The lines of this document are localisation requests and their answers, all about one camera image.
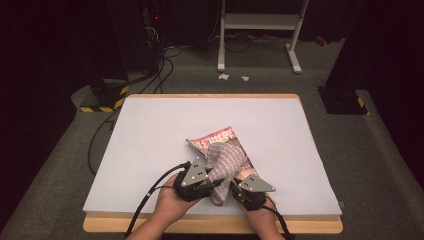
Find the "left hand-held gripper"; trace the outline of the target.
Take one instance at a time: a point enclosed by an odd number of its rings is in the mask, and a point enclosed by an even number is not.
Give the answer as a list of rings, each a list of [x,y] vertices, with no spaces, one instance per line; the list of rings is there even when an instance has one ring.
[[[217,185],[217,181],[208,181],[205,164],[199,158],[195,158],[178,173],[173,188],[180,199],[192,202],[210,196]]]

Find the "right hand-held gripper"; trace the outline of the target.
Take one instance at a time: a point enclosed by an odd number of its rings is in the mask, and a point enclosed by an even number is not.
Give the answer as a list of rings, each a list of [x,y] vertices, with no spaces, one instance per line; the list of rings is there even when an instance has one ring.
[[[247,211],[260,209],[266,202],[266,194],[275,192],[276,188],[255,174],[244,180],[234,178],[231,181],[233,198]]]

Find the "magazine with colourful cover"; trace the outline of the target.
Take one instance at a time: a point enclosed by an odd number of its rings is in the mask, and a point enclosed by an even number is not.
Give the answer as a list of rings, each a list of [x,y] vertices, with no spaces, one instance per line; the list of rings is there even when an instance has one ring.
[[[244,180],[250,174],[255,174],[255,175],[258,176],[258,173],[257,173],[255,167],[251,163],[251,161],[250,161],[247,153],[243,149],[235,131],[231,127],[227,127],[227,128],[215,131],[211,134],[208,134],[206,136],[203,136],[203,137],[200,137],[200,138],[197,138],[197,139],[187,139],[187,142],[195,150],[197,150],[205,159],[206,159],[206,154],[207,154],[208,148],[213,143],[224,142],[224,143],[232,143],[234,145],[237,145],[237,146],[241,147],[242,150],[244,151],[244,153],[246,155],[246,159],[245,159],[244,164],[241,166],[239,172],[235,175],[234,178]],[[206,168],[210,172],[210,169],[207,167],[207,159],[206,159]]]

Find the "person's right hand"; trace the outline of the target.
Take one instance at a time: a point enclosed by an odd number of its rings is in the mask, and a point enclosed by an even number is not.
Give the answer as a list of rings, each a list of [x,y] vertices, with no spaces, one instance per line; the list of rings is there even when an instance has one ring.
[[[276,228],[275,214],[270,211],[270,209],[274,210],[274,204],[269,198],[266,198],[264,207],[258,210],[248,211],[242,204],[238,204],[238,206],[255,232],[259,228]]]

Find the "person's left hand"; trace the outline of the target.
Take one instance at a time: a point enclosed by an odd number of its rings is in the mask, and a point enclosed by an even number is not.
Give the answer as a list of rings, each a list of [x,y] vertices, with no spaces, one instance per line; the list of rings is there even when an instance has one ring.
[[[164,229],[181,219],[199,199],[187,202],[176,194],[173,184],[177,175],[171,176],[160,190],[151,219],[158,221]]]

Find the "black striped stand base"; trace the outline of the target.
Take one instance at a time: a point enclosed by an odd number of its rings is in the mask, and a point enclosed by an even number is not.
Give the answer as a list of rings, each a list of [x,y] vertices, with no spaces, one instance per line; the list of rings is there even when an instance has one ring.
[[[318,87],[317,90],[328,114],[368,114],[364,101],[355,91],[343,91],[326,87]]]
[[[79,109],[85,113],[117,111],[123,105],[128,89],[127,83],[101,81],[91,84],[79,105]]]

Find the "dark equipment rack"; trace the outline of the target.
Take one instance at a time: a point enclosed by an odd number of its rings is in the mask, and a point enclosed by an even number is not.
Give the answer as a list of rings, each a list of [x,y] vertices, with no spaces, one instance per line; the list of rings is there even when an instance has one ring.
[[[155,72],[164,49],[161,1],[141,0],[141,14],[151,56],[151,70]]]

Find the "white metal stand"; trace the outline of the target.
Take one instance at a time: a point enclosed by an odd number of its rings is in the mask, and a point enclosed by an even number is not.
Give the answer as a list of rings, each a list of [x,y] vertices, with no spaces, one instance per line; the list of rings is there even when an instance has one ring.
[[[301,74],[302,69],[295,53],[295,47],[303,25],[309,0],[302,0],[297,14],[244,14],[227,13],[226,0],[220,0],[220,36],[217,56],[217,70],[225,71],[225,31],[236,30],[275,30],[292,31],[291,41],[285,45],[293,72]]]

